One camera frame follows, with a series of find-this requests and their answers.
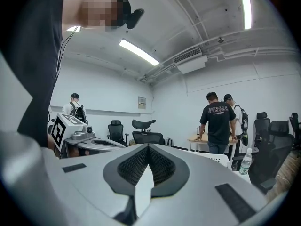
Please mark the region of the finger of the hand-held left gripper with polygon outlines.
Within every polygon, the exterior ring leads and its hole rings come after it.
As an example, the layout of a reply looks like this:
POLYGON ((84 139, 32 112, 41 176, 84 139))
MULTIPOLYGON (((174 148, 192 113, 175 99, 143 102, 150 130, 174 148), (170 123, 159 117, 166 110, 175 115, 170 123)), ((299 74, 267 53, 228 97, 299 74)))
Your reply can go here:
POLYGON ((105 152, 110 152, 110 151, 124 148, 124 147, 109 147, 103 145, 94 145, 92 141, 80 142, 77 144, 77 147, 88 150, 90 154, 105 153, 105 152))
POLYGON ((121 143, 115 142, 113 140, 109 139, 94 139, 92 140, 92 143, 94 145, 103 145, 103 146, 109 146, 109 147, 126 147, 121 143))

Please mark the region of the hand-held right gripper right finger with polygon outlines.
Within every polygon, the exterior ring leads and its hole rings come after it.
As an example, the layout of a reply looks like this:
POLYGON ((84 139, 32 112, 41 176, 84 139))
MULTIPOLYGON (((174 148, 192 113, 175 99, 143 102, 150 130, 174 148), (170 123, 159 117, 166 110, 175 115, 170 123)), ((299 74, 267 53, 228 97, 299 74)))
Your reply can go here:
POLYGON ((229 184, 255 212, 267 204, 265 196, 220 163, 184 150, 158 146, 188 165, 187 183, 173 196, 153 198, 141 215, 142 226, 235 226, 238 219, 216 190, 229 184))

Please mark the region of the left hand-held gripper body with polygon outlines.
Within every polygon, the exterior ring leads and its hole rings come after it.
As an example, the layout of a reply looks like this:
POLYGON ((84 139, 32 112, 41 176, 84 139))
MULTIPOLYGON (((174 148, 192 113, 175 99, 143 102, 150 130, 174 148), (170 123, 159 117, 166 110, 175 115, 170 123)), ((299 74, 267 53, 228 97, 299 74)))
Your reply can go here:
POLYGON ((78 156, 78 144, 96 137, 92 127, 72 115, 58 113, 50 137, 61 158, 78 156))

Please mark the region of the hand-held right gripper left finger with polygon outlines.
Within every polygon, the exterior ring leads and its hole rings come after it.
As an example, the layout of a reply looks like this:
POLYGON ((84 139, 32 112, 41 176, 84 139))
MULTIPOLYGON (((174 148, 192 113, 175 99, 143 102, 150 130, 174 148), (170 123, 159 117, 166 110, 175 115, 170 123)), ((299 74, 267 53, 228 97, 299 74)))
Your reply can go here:
POLYGON ((54 226, 149 226, 148 212, 136 216, 135 187, 109 163, 132 156, 145 145, 128 147, 92 156, 58 159, 43 148, 47 183, 52 192, 49 203, 55 210, 54 226))

